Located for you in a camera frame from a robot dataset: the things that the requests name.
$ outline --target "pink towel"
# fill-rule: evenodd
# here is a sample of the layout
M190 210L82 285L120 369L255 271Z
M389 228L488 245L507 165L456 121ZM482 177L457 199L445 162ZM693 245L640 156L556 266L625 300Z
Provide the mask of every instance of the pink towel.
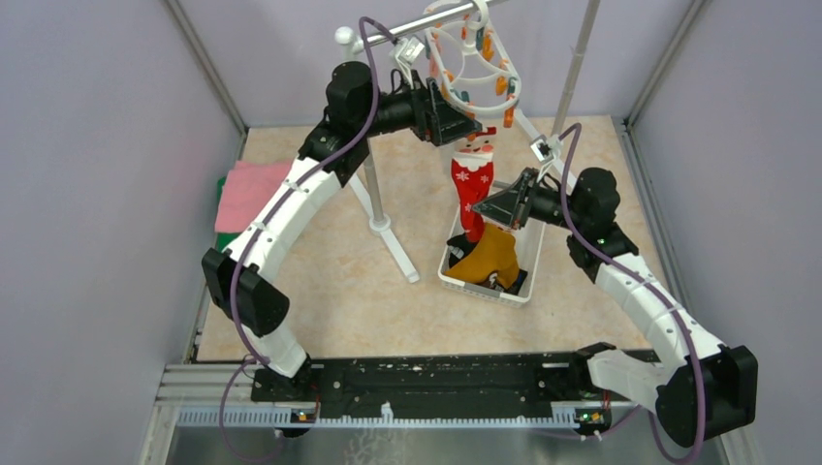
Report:
M237 161L226 177L214 230L217 233L239 233L248 228L277 192L290 169L291 163L256 165Z

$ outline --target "green cloth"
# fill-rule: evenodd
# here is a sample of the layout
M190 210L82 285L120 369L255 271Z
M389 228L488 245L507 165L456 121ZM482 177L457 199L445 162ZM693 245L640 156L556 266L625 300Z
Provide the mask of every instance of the green cloth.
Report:
M220 198L223 197L223 187L226 185L226 177L223 177L219 181L217 181L217 204L220 204ZM217 233L217 244L216 249L220 252L223 251L228 245L232 242L232 240L239 237L239 232L218 232Z

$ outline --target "beige tabletop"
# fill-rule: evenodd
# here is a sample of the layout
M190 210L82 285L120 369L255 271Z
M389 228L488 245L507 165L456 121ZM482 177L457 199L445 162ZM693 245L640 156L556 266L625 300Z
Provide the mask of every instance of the beige tabletop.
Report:
M571 118L583 123L573 172L611 170L622 202L617 221L662 276L617 133L608 116ZM551 118L536 118L548 132ZM243 160L287 161L309 127L251 130ZM349 188L317 213L294 244L275 286L291 299L286 322L312 357L375 357L494 354L575 350L606 341L623 349L648 342L627 316L576 268L565 245L567 231L545 229L533 295L515 309L449 290L437 267L457 208L454 185L437 149L410 131L371 141L385 211L422 279L409 284ZM536 166L525 136L501 131L494 149L499 180L512 181ZM246 354L234 325L209 308L199 360L238 359Z

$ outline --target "gray wall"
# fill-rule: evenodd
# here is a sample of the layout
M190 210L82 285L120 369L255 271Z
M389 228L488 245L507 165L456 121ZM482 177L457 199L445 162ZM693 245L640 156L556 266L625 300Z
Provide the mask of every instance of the gray wall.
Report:
M0 463L133 463L237 134L159 1L3 2L0 63Z
M694 314L759 359L771 463L819 463L820 17L713 2L638 128Z
M182 0L246 123L313 123L340 61L333 32L362 15L391 27L430 0ZM553 115L586 1L510 0L491 19L522 75L522 109ZM602 2L571 106L575 114L624 115L673 36L689 0ZM375 49L388 84L388 46ZM426 71L427 65L420 68Z

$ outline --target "gray floor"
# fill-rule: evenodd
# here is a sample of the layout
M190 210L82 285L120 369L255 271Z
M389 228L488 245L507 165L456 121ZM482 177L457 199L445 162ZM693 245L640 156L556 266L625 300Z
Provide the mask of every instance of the gray floor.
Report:
M240 453L262 456L275 448L271 430L230 428ZM666 443L670 453L684 450ZM244 463L231 456L215 427L178 427L167 465ZM638 415L602 443L558 441L521 429L323 429L285 440L279 456L264 463L288 464L662 464L648 416ZM709 441L695 464L726 464L716 441Z

